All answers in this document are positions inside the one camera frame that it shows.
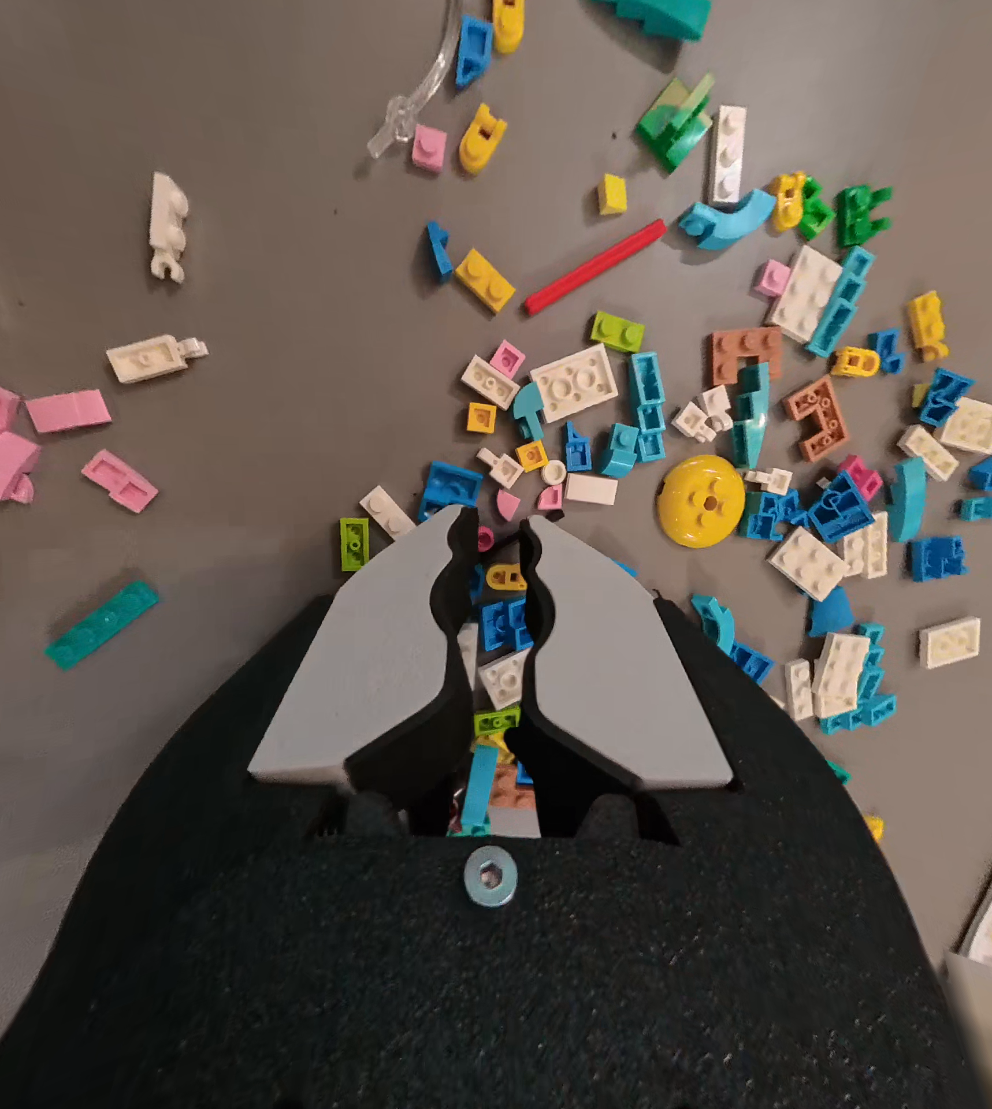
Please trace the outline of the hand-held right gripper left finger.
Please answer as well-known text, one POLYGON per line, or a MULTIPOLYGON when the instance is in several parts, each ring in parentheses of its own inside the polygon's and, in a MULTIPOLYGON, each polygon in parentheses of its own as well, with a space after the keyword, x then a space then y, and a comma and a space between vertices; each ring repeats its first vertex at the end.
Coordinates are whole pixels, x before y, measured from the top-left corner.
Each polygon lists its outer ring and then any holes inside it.
POLYGON ((442 508, 341 586, 247 771, 259 782, 375 792, 444 834, 474 736, 458 633, 478 513, 442 508))

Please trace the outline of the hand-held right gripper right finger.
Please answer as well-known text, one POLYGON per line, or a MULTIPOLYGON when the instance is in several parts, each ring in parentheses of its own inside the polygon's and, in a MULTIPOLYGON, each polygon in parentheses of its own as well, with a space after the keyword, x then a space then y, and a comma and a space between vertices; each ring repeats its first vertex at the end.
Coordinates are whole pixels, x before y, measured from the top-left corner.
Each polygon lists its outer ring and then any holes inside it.
POLYGON ((522 526, 533 647, 512 749, 544 836, 601 795, 721 788, 733 772, 650 591, 544 517, 522 526))

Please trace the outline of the pile of mixed lego pieces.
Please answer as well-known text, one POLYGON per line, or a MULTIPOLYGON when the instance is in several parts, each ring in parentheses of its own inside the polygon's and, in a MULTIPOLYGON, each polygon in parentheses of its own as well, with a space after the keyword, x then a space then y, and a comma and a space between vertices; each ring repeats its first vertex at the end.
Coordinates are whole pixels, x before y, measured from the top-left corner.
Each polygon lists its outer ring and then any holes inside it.
POLYGON ((436 385, 482 440, 525 413, 564 527, 679 599, 849 769, 884 849, 992 845, 992 2, 712 2, 703 39, 603 2, 494 2, 490 65, 421 186, 463 276, 421 245, 417 340, 389 325, 364 391, 405 431, 436 385), (664 218, 642 253, 528 317, 533 292, 664 218), (515 293, 499 314, 475 289, 515 293), (514 376, 516 386, 503 385, 514 376), (518 391, 496 416, 503 394, 518 391), (746 503, 675 545, 664 478, 710 452, 746 503))

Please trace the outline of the yellow lego dome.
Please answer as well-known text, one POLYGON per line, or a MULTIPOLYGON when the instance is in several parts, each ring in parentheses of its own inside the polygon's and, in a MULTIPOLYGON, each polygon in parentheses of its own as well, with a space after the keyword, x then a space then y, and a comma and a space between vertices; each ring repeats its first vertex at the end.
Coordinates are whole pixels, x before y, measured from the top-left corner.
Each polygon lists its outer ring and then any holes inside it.
POLYGON ((743 513, 743 480, 719 455, 703 452, 677 464, 656 496, 657 521, 675 545, 706 549, 733 533, 743 513))

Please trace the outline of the teal lego plate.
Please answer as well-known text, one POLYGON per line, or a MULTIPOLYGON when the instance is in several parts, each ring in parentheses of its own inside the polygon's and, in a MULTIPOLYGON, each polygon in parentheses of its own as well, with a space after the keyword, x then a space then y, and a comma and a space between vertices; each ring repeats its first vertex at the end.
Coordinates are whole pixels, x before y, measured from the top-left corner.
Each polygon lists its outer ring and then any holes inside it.
POLYGON ((71 670, 107 645, 158 602, 159 596, 151 586, 134 581, 117 591, 107 603, 99 606, 47 645, 45 658, 63 671, 71 670))

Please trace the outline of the white lego hinge plate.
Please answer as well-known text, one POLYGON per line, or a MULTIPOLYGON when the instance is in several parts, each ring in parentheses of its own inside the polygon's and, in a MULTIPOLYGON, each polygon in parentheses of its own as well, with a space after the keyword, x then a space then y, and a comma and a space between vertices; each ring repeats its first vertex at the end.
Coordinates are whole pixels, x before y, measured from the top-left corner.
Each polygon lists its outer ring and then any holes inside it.
POLYGON ((175 336, 162 335, 109 348, 107 360, 117 380, 126 385, 151 381, 183 370, 188 367, 188 362, 206 357, 207 354, 207 346, 203 340, 194 337, 178 340, 175 336))
POLYGON ((148 244, 153 252, 151 273, 158 279, 170 278, 178 284, 184 282, 181 260, 186 248, 186 236, 183 223, 189 211, 188 196, 182 189, 166 173, 155 171, 148 244))

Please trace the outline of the red lego rod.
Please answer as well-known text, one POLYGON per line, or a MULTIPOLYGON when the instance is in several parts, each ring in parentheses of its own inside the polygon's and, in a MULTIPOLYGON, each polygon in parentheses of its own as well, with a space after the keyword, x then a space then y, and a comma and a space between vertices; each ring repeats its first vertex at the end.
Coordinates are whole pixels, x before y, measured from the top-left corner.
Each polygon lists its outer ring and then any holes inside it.
POLYGON ((546 311, 561 298, 570 295, 574 291, 597 279, 603 274, 608 273, 609 269, 615 269, 626 260, 642 253, 644 250, 662 240, 667 230, 664 218, 655 218, 644 228, 639 228, 638 232, 634 232, 607 250, 586 260, 586 262, 583 262, 574 269, 568 271, 568 273, 553 279, 540 289, 533 292, 523 301, 522 311, 528 317, 536 316, 541 311, 546 311))

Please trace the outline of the clear curved lego piece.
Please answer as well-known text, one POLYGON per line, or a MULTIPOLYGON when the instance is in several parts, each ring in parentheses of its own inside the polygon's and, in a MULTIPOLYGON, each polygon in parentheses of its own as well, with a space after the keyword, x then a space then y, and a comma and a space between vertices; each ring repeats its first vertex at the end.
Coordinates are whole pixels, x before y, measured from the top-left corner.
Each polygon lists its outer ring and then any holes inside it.
POLYGON ((397 143, 407 143, 416 134, 418 118, 434 93, 443 85, 451 69, 451 55, 460 33, 462 2, 448 1, 446 7, 444 34, 437 55, 419 87, 409 94, 389 98, 384 123, 367 143, 370 157, 382 157, 397 143))

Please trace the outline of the teal curved lego piece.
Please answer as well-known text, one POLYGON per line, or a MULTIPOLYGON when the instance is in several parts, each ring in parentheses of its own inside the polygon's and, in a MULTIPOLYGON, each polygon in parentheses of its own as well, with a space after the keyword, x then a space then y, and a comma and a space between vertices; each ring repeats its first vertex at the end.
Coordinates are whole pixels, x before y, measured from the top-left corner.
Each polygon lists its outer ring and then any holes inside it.
POLYGON ((637 22, 644 35, 674 41, 702 40, 711 1, 604 1, 620 19, 637 22))

